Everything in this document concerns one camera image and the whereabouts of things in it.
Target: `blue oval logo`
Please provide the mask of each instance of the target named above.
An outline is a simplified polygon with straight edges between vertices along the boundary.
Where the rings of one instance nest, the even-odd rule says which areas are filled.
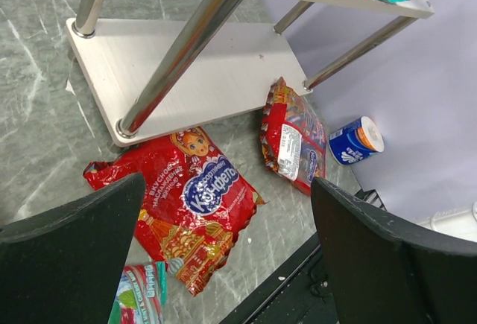
[[[207,216],[217,211],[239,173],[230,161],[220,155],[215,161],[206,162],[200,175],[192,177],[184,186],[186,207],[195,214]]]
[[[314,150],[310,150],[310,152],[308,153],[308,173],[306,175],[306,178],[308,179],[309,182],[313,181],[317,166],[318,166],[318,155],[316,155],[316,152]]]

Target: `white backdrop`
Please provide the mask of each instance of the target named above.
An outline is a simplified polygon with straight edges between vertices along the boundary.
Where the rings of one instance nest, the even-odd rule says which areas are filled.
[[[477,200],[477,0],[430,0],[417,21],[315,89],[337,128],[370,116],[385,138],[381,155],[353,165],[365,189],[409,219],[470,207]],[[295,3],[264,0],[277,21]],[[316,4],[285,36],[307,75],[392,16]]]

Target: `black device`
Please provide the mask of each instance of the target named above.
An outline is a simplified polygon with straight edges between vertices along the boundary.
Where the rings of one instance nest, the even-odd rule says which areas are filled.
[[[0,323],[104,323],[145,181],[133,174],[0,228]]]
[[[312,183],[312,207],[318,236],[223,324],[477,323],[476,243],[424,229],[323,179]]]

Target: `shelf base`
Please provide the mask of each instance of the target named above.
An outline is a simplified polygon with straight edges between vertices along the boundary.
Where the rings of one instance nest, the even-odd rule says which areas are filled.
[[[283,76],[299,95],[306,79],[273,24],[226,23],[133,138],[116,124],[144,89],[185,22],[99,19],[84,39],[66,21],[69,42],[115,144],[149,139],[261,108]]]

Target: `red package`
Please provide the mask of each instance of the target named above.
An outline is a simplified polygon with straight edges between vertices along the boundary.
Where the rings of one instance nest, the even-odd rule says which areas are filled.
[[[325,177],[324,126],[283,77],[268,93],[260,142],[265,165],[303,193],[310,195],[314,177]]]
[[[195,296],[264,201],[201,128],[144,142],[115,162],[93,162],[83,175],[98,190],[137,172],[146,194],[134,235]]]

